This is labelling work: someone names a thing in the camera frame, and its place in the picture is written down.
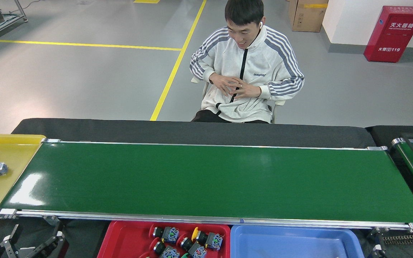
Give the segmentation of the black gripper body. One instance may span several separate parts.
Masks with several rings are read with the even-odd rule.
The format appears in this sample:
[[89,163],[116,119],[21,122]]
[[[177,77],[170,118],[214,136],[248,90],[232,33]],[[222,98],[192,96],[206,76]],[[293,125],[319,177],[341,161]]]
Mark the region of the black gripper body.
[[19,250],[11,249],[9,250],[10,258],[34,258],[37,253],[36,248],[20,248]]

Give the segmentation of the person's left hand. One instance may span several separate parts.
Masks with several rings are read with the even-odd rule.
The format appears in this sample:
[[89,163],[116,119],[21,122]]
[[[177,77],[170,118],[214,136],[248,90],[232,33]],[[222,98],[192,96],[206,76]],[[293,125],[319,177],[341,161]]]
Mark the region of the person's left hand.
[[231,95],[235,99],[258,98],[262,93],[262,89],[260,87],[253,86],[244,81],[229,83],[229,88],[231,89]]

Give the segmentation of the person's right hand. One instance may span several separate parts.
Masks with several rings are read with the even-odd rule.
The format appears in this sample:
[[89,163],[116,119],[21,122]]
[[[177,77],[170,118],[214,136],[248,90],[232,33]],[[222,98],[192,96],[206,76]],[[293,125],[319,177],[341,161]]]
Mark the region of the person's right hand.
[[208,80],[216,86],[217,89],[223,95],[233,95],[235,86],[238,85],[238,81],[234,78],[218,75],[216,72],[212,73]]

